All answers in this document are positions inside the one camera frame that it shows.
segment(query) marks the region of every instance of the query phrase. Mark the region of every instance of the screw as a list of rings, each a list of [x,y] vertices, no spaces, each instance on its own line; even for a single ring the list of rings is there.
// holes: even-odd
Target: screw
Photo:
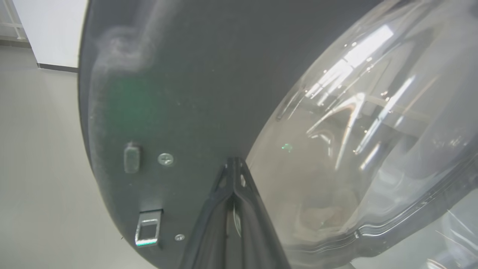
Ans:
[[[158,156],[158,162],[161,165],[170,166],[174,162],[174,157],[173,157],[173,155],[171,155],[169,153],[163,153],[163,154]]]
[[[183,241],[186,238],[183,234],[178,234],[174,237],[176,241]]]

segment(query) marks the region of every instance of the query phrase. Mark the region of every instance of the metal clip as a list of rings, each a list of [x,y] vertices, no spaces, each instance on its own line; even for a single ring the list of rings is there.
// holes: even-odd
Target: metal clip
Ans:
[[[137,247],[155,246],[159,241],[159,227],[162,210],[140,213],[134,243]]]

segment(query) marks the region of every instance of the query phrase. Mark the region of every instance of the gray floor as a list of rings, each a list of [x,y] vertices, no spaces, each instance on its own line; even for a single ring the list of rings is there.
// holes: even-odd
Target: gray floor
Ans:
[[[121,239],[83,147],[76,74],[0,46],[0,268],[152,269]]]

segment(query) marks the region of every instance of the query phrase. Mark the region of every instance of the gray plastic panel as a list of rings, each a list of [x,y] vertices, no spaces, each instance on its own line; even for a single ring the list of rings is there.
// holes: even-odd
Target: gray plastic panel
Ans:
[[[145,259],[178,267],[220,166],[247,156],[300,75],[378,2],[90,2],[83,136],[103,200],[132,246],[140,212],[163,210],[158,246],[137,249]],[[128,174],[130,142],[141,147],[141,163]],[[162,153],[174,163],[160,165]]]

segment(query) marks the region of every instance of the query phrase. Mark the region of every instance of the clear plastic dome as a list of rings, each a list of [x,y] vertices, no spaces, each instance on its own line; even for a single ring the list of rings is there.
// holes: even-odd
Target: clear plastic dome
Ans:
[[[477,63],[474,0],[385,1],[335,41],[247,158],[282,244],[316,251],[360,229],[357,238],[381,236],[364,225],[397,220],[453,183],[478,153]]]

